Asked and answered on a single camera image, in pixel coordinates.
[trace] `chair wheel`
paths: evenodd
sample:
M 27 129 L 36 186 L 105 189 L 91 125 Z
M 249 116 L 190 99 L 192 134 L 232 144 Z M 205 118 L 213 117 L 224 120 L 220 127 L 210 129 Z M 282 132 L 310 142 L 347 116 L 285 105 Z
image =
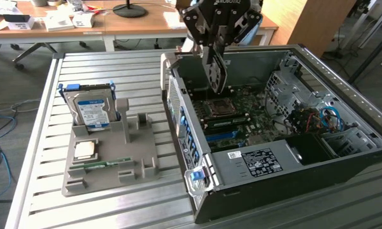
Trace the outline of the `chair wheel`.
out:
M 79 45 L 81 45 L 83 48 L 89 47 L 89 45 L 87 45 L 86 42 L 79 42 Z
M 23 70 L 24 69 L 24 65 L 20 63 L 16 63 L 15 66 L 16 70 Z
M 19 46 L 18 44 L 11 44 L 11 48 L 12 48 L 14 50 L 20 50 L 20 46 Z

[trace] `wooden cabinet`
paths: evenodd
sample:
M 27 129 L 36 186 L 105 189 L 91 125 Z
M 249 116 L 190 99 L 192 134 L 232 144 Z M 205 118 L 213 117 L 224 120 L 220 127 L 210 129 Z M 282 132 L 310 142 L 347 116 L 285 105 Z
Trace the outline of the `wooden cabinet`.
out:
M 304 44 L 321 56 L 356 0 L 265 0 L 264 14 L 280 26 L 272 45 Z

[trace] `power supply label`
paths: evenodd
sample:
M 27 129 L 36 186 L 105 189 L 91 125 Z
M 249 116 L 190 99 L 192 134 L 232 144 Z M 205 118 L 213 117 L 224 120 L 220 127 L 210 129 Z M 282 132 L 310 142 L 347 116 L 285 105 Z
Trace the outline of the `power supply label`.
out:
M 284 170 L 270 148 L 245 153 L 242 157 L 254 177 Z

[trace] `black lamp base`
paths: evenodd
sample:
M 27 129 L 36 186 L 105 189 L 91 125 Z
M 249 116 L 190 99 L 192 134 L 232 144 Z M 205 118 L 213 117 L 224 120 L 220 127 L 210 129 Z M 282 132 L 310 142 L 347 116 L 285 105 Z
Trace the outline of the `black lamp base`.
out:
M 147 10 L 143 7 L 134 4 L 131 4 L 129 8 L 127 5 L 125 4 L 114 7 L 114 13 L 125 18 L 139 18 L 147 14 Z

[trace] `office chair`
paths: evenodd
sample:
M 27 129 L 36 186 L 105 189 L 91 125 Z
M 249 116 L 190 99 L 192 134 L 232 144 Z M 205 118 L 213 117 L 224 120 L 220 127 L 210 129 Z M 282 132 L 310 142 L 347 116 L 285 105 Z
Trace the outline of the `office chair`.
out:
M 79 45 L 86 48 L 87 43 L 86 42 L 79 42 Z M 12 44 L 11 45 L 12 49 L 15 50 L 20 50 L 20 46 L 18 44 Z M 23 70 L 24 69 L 24 65 L 19 63 L 20 60 L 24 59 L 24 57 L 27 57 L 30 54 L 34 53 L 34 51 L 36 51 L 40 47 L 46 47 L 47 49 L 50 49 L 50 51 L 52 53 L 58 53 L 55 48 L 51 46 L 50 43 L 35 43 L 15 59 L 14 59 L 14 63 L 15 63 L 15 68 L 18 70 Z

